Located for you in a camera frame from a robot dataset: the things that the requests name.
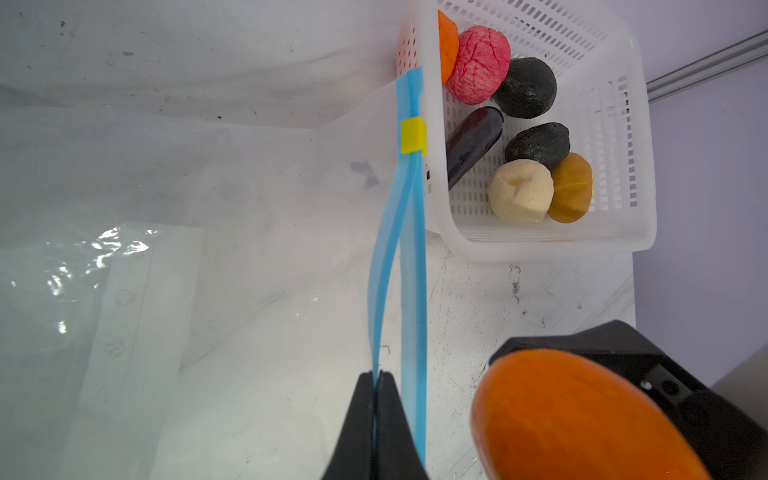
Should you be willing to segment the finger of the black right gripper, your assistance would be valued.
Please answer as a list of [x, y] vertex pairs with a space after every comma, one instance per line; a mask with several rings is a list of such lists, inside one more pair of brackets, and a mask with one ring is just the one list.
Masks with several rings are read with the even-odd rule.
[[490, 357], [533, 349], [591, 360], [640, 388], [677, 427], [714, 479], [765, 479], [767, 430], [620, 320], [560, 336], [511, 337]]

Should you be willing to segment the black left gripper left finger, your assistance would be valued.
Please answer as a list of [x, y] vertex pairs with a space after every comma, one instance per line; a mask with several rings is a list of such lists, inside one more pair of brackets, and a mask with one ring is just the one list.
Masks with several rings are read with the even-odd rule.
[[376, 478], [376, 394], [372, 372], [356, 382], [346, 416], [323, 480]]

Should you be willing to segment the clear zip bag blue zipper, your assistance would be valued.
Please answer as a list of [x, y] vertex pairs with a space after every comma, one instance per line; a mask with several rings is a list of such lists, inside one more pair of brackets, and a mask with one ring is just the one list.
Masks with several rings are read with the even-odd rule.
[[4, 109], [2, 477], [322, 479], [381, 371], [425, 468], [423, 92], [313, 130]]

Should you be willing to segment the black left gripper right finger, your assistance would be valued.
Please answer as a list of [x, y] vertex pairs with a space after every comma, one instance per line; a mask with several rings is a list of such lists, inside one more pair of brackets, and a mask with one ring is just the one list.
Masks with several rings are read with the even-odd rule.
[[394, 376], [385, 371], [379, 373], [375, 390], [375, 478], [428, 479]]

